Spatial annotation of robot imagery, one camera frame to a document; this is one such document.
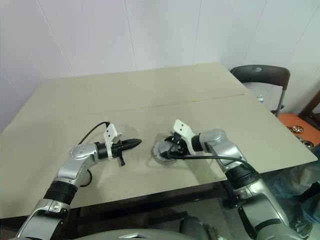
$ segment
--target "wire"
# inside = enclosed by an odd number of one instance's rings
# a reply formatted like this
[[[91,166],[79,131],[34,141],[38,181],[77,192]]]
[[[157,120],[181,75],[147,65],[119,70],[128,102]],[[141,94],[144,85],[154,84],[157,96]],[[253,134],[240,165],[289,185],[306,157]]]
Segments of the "wire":
[[[102,124],[105,124],[105,127],[107,128],[110,124],[110,122],[108,121],[103,121],[103,122],[100,122],[99,124],[95,125],[82,139],[81,141],[78,143],[79,144],[82,144],[84,142],[84,140],[99,126],[101,126]]]
[[[170,154],[172,152],[173,146],[174,145],[172,145],[169,148],[169,150],[167,151],[168,157],[172,158],[172,159],[183,159],[183,160],[187,160],[187,159],[215,159],[215,160],[224,159],[224,160],[230,160],[233,162],[242,163],[243,165],[249,167],[253,172],[259,174],[250,163],[248,163],[242,159],[232,157],[232,156],[174,156],[174,155]]]
[[[99,124],[95,125],[95,126],[81,139],[81,141],[78,143],[78,145],[82,144],[82,143],[84,142],[84,140],[85,140],[97,127],[101,126],[102,124],[105,124],[105,127],[107,128],[107,127],[109,126],[110,122],[108,122],[108,121],[103,121],[103,122],[100,122]],[[91,172],[89,169],[87,169],[86,171],[89,173],[90,179],[89,179],[89,182],[88,182],[88,183],[83,184],[83,185],[80,185],[81,188],[84,188],[84,187],[89,186],[90,183],[92,182],[92,178],[93,178],[93,177],[92,177],[92,172]]]
[[[81,188],[84,188],[84,187],[86,187],[86,186],[89,186],[90,183],[92,182],[92,172],[91,172],[89,169],[87,169],[86,171],[88,172],[90,179],[89,179],[89,182],[88,182],[88,183],[80,185]]]

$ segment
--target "table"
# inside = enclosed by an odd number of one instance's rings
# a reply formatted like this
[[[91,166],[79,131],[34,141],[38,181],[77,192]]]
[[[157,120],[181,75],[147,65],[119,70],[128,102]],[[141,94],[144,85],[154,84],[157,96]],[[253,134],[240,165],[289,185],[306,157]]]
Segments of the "table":
[[[73,208],[224,180],[214,160],[153,159],[152,146],[175,119],[194,132],[224,129],[259,172],[316,160],[219,63],[60,79],[40,86],[0,136],[1,218],[28,215],[70,149],[102,121],[142,143],[124,152],[124,167],[118,159],[92,167]],[[102,141],[103,130],[88,141]]]

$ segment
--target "white wall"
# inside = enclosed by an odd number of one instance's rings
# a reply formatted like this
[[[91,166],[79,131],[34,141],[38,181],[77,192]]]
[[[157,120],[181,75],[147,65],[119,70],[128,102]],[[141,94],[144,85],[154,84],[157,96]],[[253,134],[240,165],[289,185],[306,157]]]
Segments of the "white wall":
[[[320,88],[319,6],[320,0],[1,0],[0,132],[50,78],[216,61],[229,69],[288,68],[284,110],[299,112]],[[272,108],[277,87],[263,92]]]

